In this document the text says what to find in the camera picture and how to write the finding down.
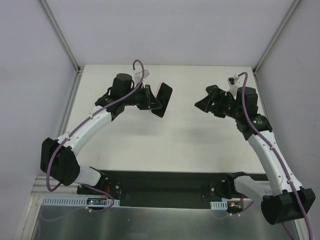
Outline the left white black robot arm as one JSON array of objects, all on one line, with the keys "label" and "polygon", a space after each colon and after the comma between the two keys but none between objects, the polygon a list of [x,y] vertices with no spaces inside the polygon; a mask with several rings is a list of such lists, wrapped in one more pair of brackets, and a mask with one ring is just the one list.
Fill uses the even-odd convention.
[{"label": "left white black robot arm", "polygon": [[117,74],[112,86],[97,99],[77,126],[56,139],[48,137],[43,141],[41,171],[64,186],[72,183],[88,185],[94,194],[102,194],[106,188],[102,174],[92,167],[79,165],[77,156],[86,143],[115,120],[126,106],[136,106],[139,110],[157,110],[164,106],[153,95],[150,85],[143,83],[148,76],[147,70],[134,75]]}]

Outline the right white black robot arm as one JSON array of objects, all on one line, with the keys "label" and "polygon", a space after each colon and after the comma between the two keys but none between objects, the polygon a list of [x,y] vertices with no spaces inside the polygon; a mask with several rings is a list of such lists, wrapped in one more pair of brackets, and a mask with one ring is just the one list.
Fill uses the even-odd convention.
[{"label": "right white black robot arm", "polygon": [[260,205],[265,220],[271,224],[302,219],[316,199],[311,188],[304,188],[281,156],[268,119],[258,112],[258,94],[252,87],[238,88],[236,95],[217,85],[206,88],[208,95],[195,107],[219,118],[235,120],[237,129],[252,147],[269,181],[266,188],[247,173],[227,175],[216,188],[222,198],[242,194]]}]

